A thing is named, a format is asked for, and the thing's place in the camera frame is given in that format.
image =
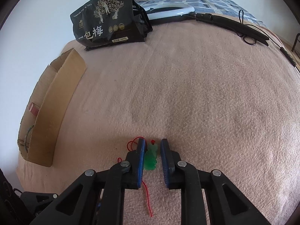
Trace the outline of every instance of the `black snack bag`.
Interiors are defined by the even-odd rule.
[[[152,26],[134,0],[90,0],[70,15],[76,40],[86,50],[122,42],[143,42]]]

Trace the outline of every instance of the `red string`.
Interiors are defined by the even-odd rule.
[[[137,144],[137,143],[134,142],[134,141],[129,141],[129,142],[127,143],[127,150],[128,150],[128,151],[133,151],[133,149],[132,149],[132,143]]]
[[[142,181],[142,183],[143,183],[143,185],[145,186],[145,189],[146,189],[146,194],[147,194],[147,205],[148,205],[148,209],[149,209],[149,212],[150,212],[150,217],[153,217],[152,210],[151,210],[151,206],[150,206],[150,197],[149,197],[148,187],[147,187],[147,185],[145,184],[144,181]]]
[[[129,142],[127,143],[127,146],[126,146],[126,147],[127,147],[127,150],[128,150],[128,151],[133,151],[132,144],[135,143],[135,144],[137,145],[137,143],[135,142],[135,140],[136,140],[136,139],[139,139],[139,138],[142,138],[142,139],[145,140],[146,147],[147,147],[147,141],[146,141],[146,139],[145,139],[144,137],[142,137],[142,136],[138,136],[138,137],[136,137],[134,140],[129,141]],[[154,145],[154,143],[155,143],[155,140],[151,140],[151,144]],[[119,157],[119,158],[118,158],[118,163],[121,162],[121,161],[122,161],[122,158]],[[148,205],[148,209],[149,209],[149,212],[150,212],[150,217],[153,217],[152,210],[151,210],[151,206],[150,206],[150,195],[149,195],[149,190],[148,190],[148,187],[147,187],[146,183],[145,183],[143,180],[142,180],[142,183],[143,183],[143,185],[144,185],[144,187],[145,187],[146,194],[147,194],[147,205]]]

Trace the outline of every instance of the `bed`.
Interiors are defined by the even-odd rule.
[[[271,224],[286,223],[300,200],[300,75],[274,44],[250,46],[226,29],[183,21],[154,26],[145,43],[86,52],[71,41],[63,52],[70,48],[87,70],[53,165],[20,156],[25,190],[60,194],[85,170],[124,158],[136,136],[167,137],[196,168],[222,170]],[[160,156],[143,180],[154,216],[145,191],[129,190],[124,224],[180,224],[180,192],[165,188]]]

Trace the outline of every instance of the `cardboard box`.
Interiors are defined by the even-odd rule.
[[[52,165],[62,120],[85,70],[86,63],[75,49],[63,53],[45,69],[20,124],[17,143],[25,160],[45,167]],[[32,125],[26,140],[27,153],[24,139]]]

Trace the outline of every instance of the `black clamp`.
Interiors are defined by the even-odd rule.
[[[220,170],[197,170],[170,150],[167,139],[160,151],[167,188],[181,189],[181,225],[206,225],[202,189],[211,225],[271,225]]]
[[[139,139],[126,160],[106,171],[85,171],[30,225],[122,224],[125,189],[141,187],[145,151],[145,141]]]
[[[57,197],[55,193],[23,192],[20,199],[28,211],[36,217]]]

